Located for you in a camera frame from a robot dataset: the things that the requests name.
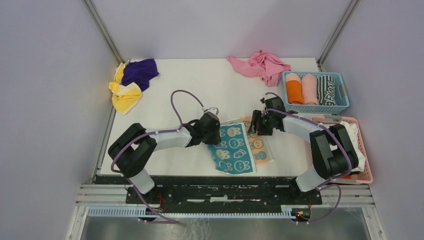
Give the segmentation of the teal patterned towel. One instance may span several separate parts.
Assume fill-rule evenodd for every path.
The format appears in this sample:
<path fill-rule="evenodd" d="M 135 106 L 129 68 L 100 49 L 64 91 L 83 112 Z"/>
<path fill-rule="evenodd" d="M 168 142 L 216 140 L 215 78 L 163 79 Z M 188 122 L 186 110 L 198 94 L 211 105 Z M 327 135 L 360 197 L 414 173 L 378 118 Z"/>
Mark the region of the teal patterned towel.
<path fill-rule="evenodd" d="M 227 175 L 249 175 L 257 167 L 274 161 L 267 140 L 257 133 L 248 133 L 252 116 L 222 122 L 219 129 L 221 142 L 208 145 L 215 170 Z"/>

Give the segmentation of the green white striped towel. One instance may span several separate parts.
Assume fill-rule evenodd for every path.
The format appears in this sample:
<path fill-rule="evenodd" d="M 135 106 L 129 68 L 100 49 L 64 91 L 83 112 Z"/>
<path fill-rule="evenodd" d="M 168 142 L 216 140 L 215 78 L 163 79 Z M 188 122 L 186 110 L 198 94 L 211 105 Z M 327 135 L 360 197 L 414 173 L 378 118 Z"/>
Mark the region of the green white striped towel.
<path fill-rule="evenodd" d="M 330 75 L 323 75 L 317 79 L 317 99 L 319 105 L 335 106 L 335 81 Z"/>

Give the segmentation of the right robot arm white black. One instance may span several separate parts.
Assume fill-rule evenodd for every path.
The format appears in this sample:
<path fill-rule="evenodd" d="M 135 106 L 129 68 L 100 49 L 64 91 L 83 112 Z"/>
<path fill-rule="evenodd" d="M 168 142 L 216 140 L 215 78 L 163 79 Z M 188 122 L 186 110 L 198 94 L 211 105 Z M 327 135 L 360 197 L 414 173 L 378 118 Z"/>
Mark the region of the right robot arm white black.
<path fill-rule="evenodd" d="M 279 130 L 294 134 L 310 145 L 312 166 L 289 185 L 288 196 L 293 203 L 302 204 L 310 191 L 347 176 L 358 167 L 360 160 L 344 125 L 327 127 L 295 111 L 287 111 L 279 96 L 264 96 L 260 101 L 264 108 L 252 112 L 248 133 L 271 136 L 274 130 Z"/>

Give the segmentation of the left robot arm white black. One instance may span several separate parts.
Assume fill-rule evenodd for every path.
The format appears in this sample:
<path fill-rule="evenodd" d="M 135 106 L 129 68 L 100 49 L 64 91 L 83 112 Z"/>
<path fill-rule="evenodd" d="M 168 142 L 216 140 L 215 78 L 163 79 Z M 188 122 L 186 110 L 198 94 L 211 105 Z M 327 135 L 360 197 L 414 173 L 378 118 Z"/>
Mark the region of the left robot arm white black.
<path fill-rule="evenodd" d="M 221 142 L 219 110 L 216 107 L 203 111 L 199 119 L 183 123 L 180 127 L 147 129 L 133 123 L 112 143 L 107 153 L 112 159 L 111 170 L 122 174 L 138 190 L 138 197 L 147 204 L 154 202 L 158 191 L 145 169 L 154 152 L 170 148 L 189 148 L 216 145 Z"/>

